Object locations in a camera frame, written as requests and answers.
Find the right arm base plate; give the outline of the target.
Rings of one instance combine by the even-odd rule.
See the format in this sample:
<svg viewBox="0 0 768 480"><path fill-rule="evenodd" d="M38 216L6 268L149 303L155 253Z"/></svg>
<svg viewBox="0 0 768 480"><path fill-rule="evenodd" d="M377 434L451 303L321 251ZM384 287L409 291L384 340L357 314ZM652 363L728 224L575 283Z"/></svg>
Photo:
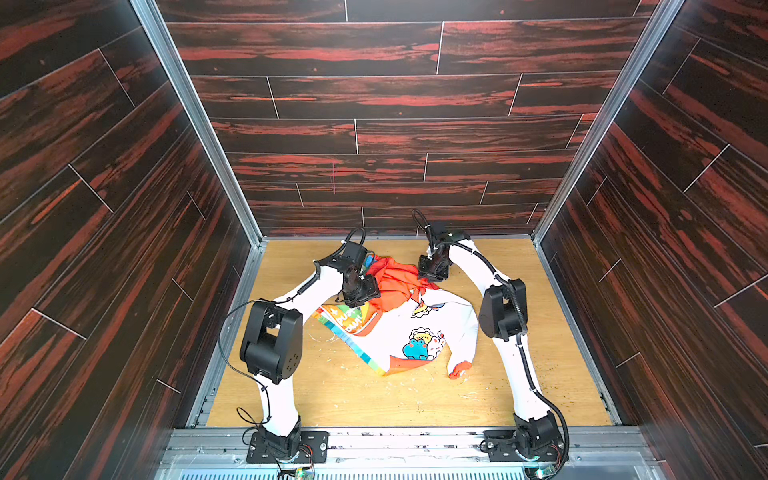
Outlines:
<svg viewBox="0 0 768 480"><path fill-rule="evenodd" d="M560 433L534 434L525 429L486 430L480 450L491 462L549 462L567 458Z"/></svg>

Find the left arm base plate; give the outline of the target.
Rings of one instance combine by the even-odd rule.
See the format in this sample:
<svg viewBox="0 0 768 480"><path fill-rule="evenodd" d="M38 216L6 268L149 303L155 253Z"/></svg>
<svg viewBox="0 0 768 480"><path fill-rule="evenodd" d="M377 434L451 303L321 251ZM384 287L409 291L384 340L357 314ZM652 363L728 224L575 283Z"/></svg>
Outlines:
<svg viewBox="0 0 768 480"><path fill-rule="evenodd" d="M278 436L258 429L251 436L247 464L316 463L327 460L330 433L321 430L300 429L287 436Z"/></svg>

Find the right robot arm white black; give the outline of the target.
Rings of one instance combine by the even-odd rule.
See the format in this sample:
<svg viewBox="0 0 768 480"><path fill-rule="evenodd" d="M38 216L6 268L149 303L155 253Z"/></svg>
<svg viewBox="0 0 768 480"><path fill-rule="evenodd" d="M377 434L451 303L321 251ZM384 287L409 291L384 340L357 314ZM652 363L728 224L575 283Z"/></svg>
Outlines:
<svg viewBox="0 0 768 480"><path fill-rule="evenodd" d="M569 453L569 431L562 412L543 394L528 341L525 283L497 269L470 239L432 240L419 259L419 274L442 281L458 266L482 294L479 328L501 357L513 396L512 445L530 461L562 466Z"/></svg>

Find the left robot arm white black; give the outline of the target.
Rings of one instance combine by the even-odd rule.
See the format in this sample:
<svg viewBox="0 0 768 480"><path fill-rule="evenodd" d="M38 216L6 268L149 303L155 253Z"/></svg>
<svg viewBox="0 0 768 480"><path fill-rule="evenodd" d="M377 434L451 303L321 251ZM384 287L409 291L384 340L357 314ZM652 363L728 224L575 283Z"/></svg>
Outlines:
<svg viewBox="0 0 768 480"><path fill-rule="evenodd" d="M239 357L259 383L263 417L253 439L279 460L293 459L300 446L292 376L302 359L304 323L336 294L359 306L380 290L370 274L316 265L303 284L274 300L258 299L251 308Z"/></svg>

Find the white orange kids jacket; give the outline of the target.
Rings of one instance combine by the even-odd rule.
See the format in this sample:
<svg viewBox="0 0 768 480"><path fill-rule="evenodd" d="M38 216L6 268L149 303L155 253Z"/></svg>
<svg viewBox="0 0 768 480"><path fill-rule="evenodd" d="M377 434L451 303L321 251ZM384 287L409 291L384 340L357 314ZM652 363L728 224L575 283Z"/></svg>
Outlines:
<svg viewBox="0 0 768 480"><path fill-rule="evenodd" d="M312 317L381 376L424 366L445 349L449 378L472 367L479 325L469 301L420 279L415 266L391 257L377 256L368 272L380 297L355 308L325 304Z"/></svg>

